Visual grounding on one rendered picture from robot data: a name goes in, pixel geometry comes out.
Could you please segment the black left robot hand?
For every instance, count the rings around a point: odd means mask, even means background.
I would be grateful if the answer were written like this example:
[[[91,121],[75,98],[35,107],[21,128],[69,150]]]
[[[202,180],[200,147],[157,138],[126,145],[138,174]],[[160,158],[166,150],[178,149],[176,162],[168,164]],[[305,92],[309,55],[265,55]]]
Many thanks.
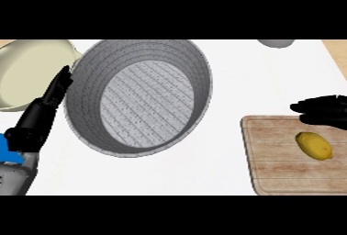
[[[63,66],[41,97],[35,98],[18,118],[16,126],[8,128],[4,137],[8,151],[38,152],[51,130],[57,106],[73,82],[69,66]]]

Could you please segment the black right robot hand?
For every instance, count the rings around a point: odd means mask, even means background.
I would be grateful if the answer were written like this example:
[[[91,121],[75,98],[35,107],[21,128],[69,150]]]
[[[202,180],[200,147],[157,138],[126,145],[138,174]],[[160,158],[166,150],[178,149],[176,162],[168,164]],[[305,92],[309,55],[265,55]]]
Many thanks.
[[[330,126],[347,130],[347,96],[326,95],[308,98],[289,105],[299,113],[299,121],[306,125]]]

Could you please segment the yellow lemon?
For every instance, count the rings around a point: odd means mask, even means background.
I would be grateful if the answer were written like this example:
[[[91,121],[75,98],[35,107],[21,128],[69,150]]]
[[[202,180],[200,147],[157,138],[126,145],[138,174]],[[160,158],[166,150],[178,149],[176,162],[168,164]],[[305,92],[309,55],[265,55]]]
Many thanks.
[[[330,144],[318,134],[299,132],[295,141],[303,154],[314,160],[323,161],[333,157]]]

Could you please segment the wooden cutting board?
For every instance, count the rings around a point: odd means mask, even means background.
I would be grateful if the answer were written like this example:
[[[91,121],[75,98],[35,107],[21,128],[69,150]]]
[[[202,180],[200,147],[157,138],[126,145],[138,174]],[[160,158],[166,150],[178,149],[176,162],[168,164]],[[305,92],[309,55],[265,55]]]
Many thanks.
[[[255,193],[347,196],[347,130],[306,125],[296,116],[244,116],[238,123]],[[327,140],[332,159],[312,160],[302,153],[299,132]]]

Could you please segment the grey woven basket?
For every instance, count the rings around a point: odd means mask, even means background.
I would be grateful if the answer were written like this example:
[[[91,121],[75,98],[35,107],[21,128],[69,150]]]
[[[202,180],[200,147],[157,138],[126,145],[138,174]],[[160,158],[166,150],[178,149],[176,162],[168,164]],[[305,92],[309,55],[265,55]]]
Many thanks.
[[[134,158],[187,137],[206,112],[212,76],[187,39],[103,39],[72,68],[64,112],[73,134],[104,155]]]

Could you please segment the cream bowl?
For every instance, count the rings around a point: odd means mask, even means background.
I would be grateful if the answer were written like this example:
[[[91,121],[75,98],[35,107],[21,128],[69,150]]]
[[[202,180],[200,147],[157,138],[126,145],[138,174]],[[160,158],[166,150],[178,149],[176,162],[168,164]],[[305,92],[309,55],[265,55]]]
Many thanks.
[[[0,43],[0,112],[24,110],[61,67],[73,66],[79,57],[66,39],[14,39]]]

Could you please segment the grey round object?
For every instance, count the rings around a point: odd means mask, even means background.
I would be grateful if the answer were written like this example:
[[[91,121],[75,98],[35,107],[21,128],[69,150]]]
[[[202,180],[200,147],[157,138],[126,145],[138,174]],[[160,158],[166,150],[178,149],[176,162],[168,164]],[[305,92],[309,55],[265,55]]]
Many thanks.
[[[281,48],[286,48],[292,44],[293,40],[292,39],[259,39],[258,42],[269,48],[281,49]]]

